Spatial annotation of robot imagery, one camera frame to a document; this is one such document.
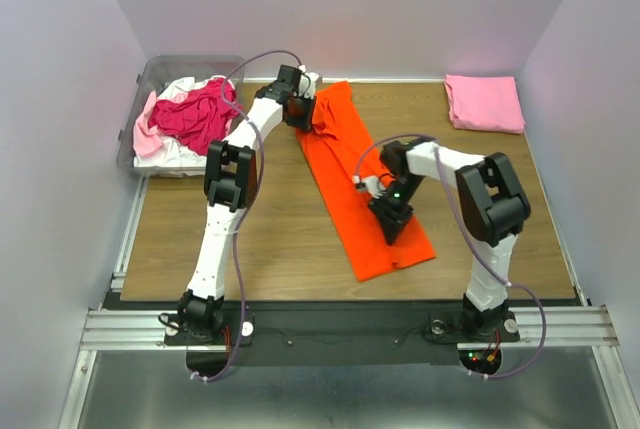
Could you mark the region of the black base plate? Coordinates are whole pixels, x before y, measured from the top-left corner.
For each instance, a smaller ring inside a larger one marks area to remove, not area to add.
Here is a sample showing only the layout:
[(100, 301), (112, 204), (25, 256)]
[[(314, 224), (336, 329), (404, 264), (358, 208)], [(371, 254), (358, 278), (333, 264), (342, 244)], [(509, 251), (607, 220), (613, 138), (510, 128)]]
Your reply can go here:
[(176, 315), (159, 311), (98, 311), (84, 342), (102, 350), (164, 349), (185, 354), (192, 371), (215, 374), (226, 363), (250, 366), (347, 366), (421, 363), (494, 368), (500, 345), (519, 339), (508, 311), (498, 332), (467, 336), (459, 302), (236, 302), (223, 307), (213, 339), (176, 331)]

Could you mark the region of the white shirt in bin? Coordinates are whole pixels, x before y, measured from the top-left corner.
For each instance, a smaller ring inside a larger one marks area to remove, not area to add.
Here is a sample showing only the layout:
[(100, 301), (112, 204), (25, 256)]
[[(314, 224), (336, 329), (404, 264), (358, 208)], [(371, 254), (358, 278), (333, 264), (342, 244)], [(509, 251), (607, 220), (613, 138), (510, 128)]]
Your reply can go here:
[[(207, 82), (216, 78), (224, 78), (222, 76), (213, 76), (201, 82), (195, 82), (193, 77), (183, 77), (174, 80), (166, 89), (164, 89), (157, 101), (167, 99), (173, 102), (181, 102), (186, 98), (189, 91), (203, 88)], [(180, 144), (176, 139), (162, 135), (163, 148), (148, 158), (140, 158), (137, 155), (134, 158), (136, 167), (162, 166), (169, 167), (172, 165), (184, 169), (187, 166), (203, 167), (206, 164), (206, 155), (199, 156), (195, 152), (189, 150), (186, 146)]]

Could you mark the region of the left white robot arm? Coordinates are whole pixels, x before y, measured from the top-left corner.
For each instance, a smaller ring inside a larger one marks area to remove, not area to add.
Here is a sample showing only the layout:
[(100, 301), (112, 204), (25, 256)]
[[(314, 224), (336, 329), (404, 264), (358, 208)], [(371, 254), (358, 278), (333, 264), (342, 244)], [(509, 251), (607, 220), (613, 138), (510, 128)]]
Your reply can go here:
[(303, 65), (282, 65), (276, 79), (256, 92), (237, 127), (210, 143), (204, 175), (205, 230), (194, 273), (178, 303), (172, 324), (176, 331), (202, 343), (221, 335), (226, 267), (233, 239), (258, 195), (264, 142), (281, 123), (310, 128), (317, 80)]

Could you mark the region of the light pink shirt in bin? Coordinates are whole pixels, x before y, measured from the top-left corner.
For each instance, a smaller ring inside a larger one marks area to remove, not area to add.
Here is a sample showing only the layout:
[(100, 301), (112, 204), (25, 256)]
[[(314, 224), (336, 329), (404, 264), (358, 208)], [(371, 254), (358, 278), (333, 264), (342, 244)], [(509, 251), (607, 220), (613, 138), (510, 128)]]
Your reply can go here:
[(133, 127), (133, 149), (140, 158), (148, 158), (163, 148), (162, 136), (156, 127), (150, 126), (150, 119), (157, 103), (157, 95), (152, 91)]

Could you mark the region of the folded pink t shirt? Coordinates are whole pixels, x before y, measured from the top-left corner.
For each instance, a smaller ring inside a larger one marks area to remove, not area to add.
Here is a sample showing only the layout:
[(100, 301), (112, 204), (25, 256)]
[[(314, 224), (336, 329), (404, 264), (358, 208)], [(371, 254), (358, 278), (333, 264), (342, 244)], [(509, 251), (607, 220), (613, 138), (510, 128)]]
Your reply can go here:
[(523, 134), (525, 120), (514, 77), (446, 75), (449, 119), (455, 129)]

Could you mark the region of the magenta t shirt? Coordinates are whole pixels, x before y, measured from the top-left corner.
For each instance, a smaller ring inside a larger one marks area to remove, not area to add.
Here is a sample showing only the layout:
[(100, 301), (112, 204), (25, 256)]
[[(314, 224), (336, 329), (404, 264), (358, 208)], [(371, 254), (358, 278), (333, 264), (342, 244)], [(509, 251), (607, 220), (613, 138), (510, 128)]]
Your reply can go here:
[(216, 78), (203, 88), (189, 91), (181, 102), (158, 100), (151, 111), (149, 126), (205, 156), (212, 141), (223, 140), (229, 134), (236, 117), (230, 103), (236, 97), (236, 89), (229, 81)]

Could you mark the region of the orange t shirt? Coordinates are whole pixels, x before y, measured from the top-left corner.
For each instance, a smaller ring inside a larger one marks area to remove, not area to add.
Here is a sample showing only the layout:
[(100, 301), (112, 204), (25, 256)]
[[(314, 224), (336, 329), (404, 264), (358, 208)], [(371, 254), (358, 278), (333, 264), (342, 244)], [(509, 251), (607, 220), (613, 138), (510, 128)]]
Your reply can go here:
[(408, 268), (436, 257), (424, 229), (411, 218), (397, 241), (388, 245), (369, 209), (371, 196), (356, 190), (353, 176), (391, 177), (379, 161), (352, 101), (352, 88), (339, 82), (316, 93), (311, 130), (296, 139), (340, 237), (356, 279), (360, 282)]

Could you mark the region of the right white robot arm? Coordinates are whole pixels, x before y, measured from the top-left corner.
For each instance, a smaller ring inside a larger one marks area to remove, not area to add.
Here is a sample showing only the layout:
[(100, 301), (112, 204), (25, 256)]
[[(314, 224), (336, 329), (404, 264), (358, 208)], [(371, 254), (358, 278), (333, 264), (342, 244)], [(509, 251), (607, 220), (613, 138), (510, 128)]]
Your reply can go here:
[(529, 200), (506, 154), (488, 156), (448, 149), (431, 137), (384, 140), (380, 161), (391, 175), (353, 176), (368, 192), (370, 211), (392, 245), (408, 231), (410, 199), (425, 178), (440, 182), (461, 235), (472, 254), (470, 281), (458, 326), (472, 339), (498, 332), (508, 317), (509, 269), (513, 249), (531, 215)]

